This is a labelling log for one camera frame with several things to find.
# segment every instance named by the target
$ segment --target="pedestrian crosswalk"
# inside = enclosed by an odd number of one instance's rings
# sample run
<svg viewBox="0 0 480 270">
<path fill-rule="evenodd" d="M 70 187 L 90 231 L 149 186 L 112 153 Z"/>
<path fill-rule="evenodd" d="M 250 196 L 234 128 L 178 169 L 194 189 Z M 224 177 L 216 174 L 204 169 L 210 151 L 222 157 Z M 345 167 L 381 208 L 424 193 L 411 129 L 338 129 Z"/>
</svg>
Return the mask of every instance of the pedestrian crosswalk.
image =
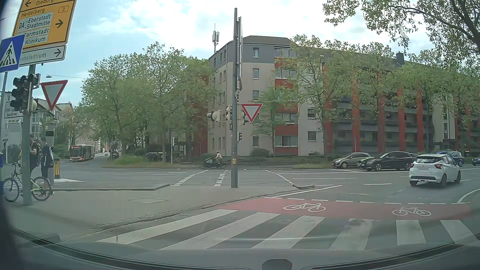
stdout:
<svg viewBox="0 0 480 270">
<path fill-rule="evenodd" d="M 478 244 L 462 220 L 364 220 L 216 209 L 171 222 L 102 232 L 96 242 L 150 249 L 306 248 L 369 250 L 424 243 Z"/>
</svg>

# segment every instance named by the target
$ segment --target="white car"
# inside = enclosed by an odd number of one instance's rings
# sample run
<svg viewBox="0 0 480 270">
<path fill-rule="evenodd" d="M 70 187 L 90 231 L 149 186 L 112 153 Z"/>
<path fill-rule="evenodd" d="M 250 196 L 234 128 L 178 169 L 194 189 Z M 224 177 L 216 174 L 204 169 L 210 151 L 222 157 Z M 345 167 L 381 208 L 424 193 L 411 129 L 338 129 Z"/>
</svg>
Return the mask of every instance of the white car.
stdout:
<svg viewBox="0 0 480 270">
<path fill-rule="evenodd" d="M 417 183 L 439 183 L 445 187 L 447 182 L 460 183 L 462 175 L 457 162 L 446 154 L 423 154 L 410 164 L 408 171 L 410 185 Z"/>
</svg>

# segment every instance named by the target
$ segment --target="bicycle symbol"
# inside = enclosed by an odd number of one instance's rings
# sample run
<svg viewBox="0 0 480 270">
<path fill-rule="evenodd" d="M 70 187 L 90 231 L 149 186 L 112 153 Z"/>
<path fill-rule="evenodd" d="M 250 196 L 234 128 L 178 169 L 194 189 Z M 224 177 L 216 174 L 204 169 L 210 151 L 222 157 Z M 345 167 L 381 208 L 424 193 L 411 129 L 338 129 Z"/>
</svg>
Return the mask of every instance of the bicycle symbol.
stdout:
<svg viewBox="0 0 480 270">
<path fill-rule="evenodd" d="M 325 210 L 326 208 L 322 206 L 321 203 L 312 204 L 312 203 L 304 203 L 304 204 L 292 204 L 289 206 L 283 207 L 285 210 L 297 210 L 297 209 L 308 209 L 310 212 L 320 212 Z"/>
<path fill-rule="evenodd" d="M 400 209 L 392 211 L 392 214 L 394 214 L 396 216 L 406 216 L 409 213 L 410 214 L 417 214 L 417 215 L 422 216 L 422 217 L 428 217 L 428 216 L 432 215 L 432 213 L 430 213 L 429 211 L 421 210 L 418 207 L 411 207 L 411 208 L 402 207 Z"/>
</svg>

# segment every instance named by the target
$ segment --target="gray car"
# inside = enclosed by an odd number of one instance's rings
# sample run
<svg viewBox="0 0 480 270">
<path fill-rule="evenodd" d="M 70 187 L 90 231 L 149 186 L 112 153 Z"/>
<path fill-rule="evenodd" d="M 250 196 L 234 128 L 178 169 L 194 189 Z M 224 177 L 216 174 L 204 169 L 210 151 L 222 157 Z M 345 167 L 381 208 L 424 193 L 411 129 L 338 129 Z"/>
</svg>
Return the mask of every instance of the gray car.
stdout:
<svg viewBox="0 0 480 270">
<path fill-rule="evenodd" d="M 357 161 L 371 157 L 369 153 L 365 152 L 353 152 L 344 155 L 343 157 L 336 159 L 332 162 L 332 166 L 336 168 L 346 169 L 348 167 L 356 167 Z"/>
</svg>

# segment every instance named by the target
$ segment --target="windshield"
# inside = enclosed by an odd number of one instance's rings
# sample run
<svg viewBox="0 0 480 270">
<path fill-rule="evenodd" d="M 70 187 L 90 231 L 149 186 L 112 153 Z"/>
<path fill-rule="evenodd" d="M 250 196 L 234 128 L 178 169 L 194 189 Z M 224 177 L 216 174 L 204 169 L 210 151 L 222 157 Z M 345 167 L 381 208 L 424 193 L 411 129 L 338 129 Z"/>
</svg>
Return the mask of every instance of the windshield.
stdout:
<svg viewBox="0 0 480 270">
<path fill-rule="evenodd" d="M 256 250 L 218 269 L 476 239 L 480 4 L 455 3 L 8 0 L 10 227 L 168 264 Z"/>
</svg>

